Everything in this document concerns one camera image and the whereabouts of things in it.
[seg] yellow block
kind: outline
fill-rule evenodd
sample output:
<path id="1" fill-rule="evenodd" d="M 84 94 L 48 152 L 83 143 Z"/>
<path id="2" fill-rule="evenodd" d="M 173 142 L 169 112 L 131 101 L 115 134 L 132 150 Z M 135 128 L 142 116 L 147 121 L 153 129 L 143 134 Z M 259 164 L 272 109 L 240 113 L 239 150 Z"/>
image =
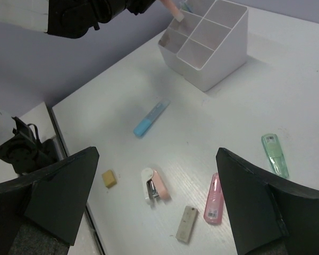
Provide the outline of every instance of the yellow block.
<path id="1" fill-rule="evenodd" d="M 102 177 L 104 184 L 108 189 L 111 188 L 113 185 L 117 184 L 116 178 L 113 175 L 112 170 L 106 171 L 104 174 L 102 174 Z"/>

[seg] stapler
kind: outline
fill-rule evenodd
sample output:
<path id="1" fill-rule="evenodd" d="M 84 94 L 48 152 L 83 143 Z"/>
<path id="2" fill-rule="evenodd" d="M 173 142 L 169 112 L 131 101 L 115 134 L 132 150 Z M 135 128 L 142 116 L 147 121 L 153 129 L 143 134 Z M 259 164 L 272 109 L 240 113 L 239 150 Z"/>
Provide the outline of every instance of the stapler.
<path id="1" fill-rule="evenodd" d="M 145 201 L 148 205 L 151 205 L 157 197 L 163 200 L 170 198 L 168 190 L 156 170 L 149 167 L 143 169 L 141 179 Z"/>

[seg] wall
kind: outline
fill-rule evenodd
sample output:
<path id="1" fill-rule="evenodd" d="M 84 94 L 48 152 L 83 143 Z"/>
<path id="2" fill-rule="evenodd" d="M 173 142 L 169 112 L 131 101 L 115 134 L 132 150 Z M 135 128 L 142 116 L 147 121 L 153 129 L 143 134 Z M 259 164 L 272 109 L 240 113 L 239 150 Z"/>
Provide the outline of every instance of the wall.
<path id="1" fill-rule="evenodd" d="M 319 0 L 236 2 L 319 23 Z M 0 23 L 0 108 L 20 116 L 43 100 L 53 106 L 164 30 L 170 20 L 157 1 L 145 14 L 124 11 L 100 31 L 91 29 L 76 40 Z"/>

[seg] pink stapler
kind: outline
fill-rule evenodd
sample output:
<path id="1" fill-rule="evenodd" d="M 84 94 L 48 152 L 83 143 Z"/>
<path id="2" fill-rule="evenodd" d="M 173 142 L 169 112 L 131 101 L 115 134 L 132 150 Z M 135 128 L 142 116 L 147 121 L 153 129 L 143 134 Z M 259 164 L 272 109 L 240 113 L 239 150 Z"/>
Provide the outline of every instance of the pink stapler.
<path id="1" fill-rule="evenodd" d="M 220 184 L 219 174 L 213 175 L 211 187 L 206 202 L 206 208 L 204 209 L 204 220 L 210 224 L 220 224 L 222 221 L 223 213 L 223 193 Z"/>
<path id="2" fill-rule="evenodd" d="M 170 195 L 166 189 L 160 175 L 152 168 L 145 168 L 141 173 L 143 183 L 143 193 L 147 204 L 151 205 L 154 198 L 168 199 Z"/>

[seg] white pen holder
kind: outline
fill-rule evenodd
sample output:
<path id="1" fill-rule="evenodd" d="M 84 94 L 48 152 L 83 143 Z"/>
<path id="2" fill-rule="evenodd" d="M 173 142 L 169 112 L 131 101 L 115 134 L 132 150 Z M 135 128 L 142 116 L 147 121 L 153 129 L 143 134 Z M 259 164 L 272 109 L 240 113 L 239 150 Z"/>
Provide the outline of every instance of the white pen holder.
<path id="1" fill-rule="evenodd" d="M 224 0 L 187 0 L 158 42 L 165 63 L 202 91 L 247 60 L 248 8 Z"/>

